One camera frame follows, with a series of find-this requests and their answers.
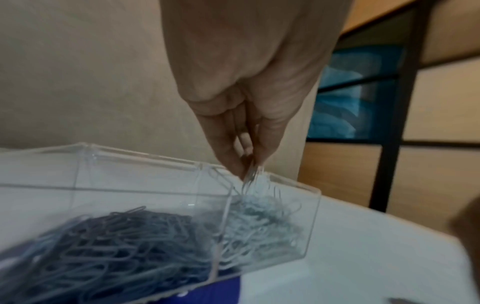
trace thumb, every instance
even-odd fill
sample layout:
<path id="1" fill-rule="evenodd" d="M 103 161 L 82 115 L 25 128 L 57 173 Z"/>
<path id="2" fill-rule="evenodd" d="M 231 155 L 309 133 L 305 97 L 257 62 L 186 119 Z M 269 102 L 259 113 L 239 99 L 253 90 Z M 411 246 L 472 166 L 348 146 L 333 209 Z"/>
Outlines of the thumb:
<path id="1" fill-rule="evenodd" d="M 278 149 L 289 120 L 261 118 L 253 141 L 253 156 L 258 165 L 263 165 Z"/>

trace beige wall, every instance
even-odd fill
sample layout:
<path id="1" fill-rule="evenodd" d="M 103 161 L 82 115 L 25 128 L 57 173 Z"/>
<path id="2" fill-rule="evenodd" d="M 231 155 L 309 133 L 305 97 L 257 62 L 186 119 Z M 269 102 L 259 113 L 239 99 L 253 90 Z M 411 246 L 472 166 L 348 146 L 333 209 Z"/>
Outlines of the beige wall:
<path id="1" fill-rule="evenodd" d="M 314 96 L 271 171 L 297 177 Z M 157 0 L 0 2 L 0 146 L 78 141 L 216 162 L 177 94 Z"/>

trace pile of paper clips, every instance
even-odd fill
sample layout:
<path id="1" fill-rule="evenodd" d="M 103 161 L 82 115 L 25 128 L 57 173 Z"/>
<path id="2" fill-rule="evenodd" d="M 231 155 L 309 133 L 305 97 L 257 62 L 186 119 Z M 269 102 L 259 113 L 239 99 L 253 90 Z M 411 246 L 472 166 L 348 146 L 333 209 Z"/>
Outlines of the pile of paper clips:
<path id="1" fill-rule="evenodd" d="M 289 221 L 293 212 L 273 198 L 237 197 L 219 270 L 296 254 L 301 231 Z M 0 303 L 117 304 L 204 282 L 213 253 L 199 241 L 208 230 L 201 223 L 145 207 L 75 218 L 23 244 L 14 265 L 0 270 Z"/>

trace clear acrylic box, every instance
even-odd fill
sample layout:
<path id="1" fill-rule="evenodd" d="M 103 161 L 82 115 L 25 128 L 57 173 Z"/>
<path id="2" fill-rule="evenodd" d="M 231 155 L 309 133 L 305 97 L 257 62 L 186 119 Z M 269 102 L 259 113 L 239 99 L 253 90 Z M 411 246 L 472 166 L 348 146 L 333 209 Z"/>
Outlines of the clear acrylic box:
<path id="1" fill-rule="evenodd" d="M 222 167 L 94 144 L 0 153 L 0 303 L 143 303 L 302 258 L 320 191 L 261 171 L 244 194 Z M 262 221 L 285 250 L 232 238 L 242 200 L 279 196 L 292 212 Z"/>

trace hand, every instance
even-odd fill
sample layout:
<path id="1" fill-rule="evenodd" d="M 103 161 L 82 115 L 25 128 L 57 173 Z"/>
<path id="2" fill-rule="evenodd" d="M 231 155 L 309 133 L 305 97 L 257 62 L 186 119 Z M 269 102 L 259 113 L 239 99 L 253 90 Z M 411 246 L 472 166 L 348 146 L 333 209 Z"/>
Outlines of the hand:
<path id="1" fill-rule="evenodd" d="M 472 276 L 480 295 L 480 196 L 462 210 L 450 226 L 470 258 Z"/>
<path id="2" fill-rule="evenodd" d="M 351 0 L 160 3 L 178 92 L 217 159 L 243 177 L 247 155 L 263 164 L 279 146 L 330 58 Z"/>

